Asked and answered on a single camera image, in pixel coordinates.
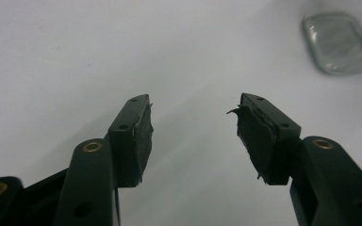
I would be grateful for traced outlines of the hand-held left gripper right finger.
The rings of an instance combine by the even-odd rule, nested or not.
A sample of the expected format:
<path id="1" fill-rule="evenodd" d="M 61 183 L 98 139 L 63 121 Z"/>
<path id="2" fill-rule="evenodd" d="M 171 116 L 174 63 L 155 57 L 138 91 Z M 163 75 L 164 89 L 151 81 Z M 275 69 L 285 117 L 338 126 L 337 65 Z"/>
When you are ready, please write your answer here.
<path id="1" fill-rule="evenodd" d="M 290 185 L 299 226 L 362 226 L 362 169 L 337 142 L 301 126 L 263 97 L 240 96 L 237 135 L 269 186 Z"/>

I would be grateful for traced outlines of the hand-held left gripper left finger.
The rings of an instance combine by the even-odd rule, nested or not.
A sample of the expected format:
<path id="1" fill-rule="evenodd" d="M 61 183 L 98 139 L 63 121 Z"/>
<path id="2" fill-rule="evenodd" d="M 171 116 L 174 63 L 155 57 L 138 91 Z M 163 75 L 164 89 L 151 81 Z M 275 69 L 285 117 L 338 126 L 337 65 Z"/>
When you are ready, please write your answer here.
<path id="1" fill-rule="evenodd" d="M 142 94 L 125 103 L 103 138 L 78 144 L 53 226 L 121 226 L 118 190 L 142 182 L 152 134 L 150 98 Z"/>

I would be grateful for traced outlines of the clear glass container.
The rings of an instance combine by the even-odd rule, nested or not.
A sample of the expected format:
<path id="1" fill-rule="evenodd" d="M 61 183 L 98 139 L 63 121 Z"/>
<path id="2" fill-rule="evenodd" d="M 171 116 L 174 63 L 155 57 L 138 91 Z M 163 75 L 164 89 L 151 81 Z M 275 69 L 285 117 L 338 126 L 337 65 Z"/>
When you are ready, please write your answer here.
<path id="1" fill-rule="evenodd" d="M 320 70 L 362 73 L 362 0 L 314 0 L 302 29 Z"/>

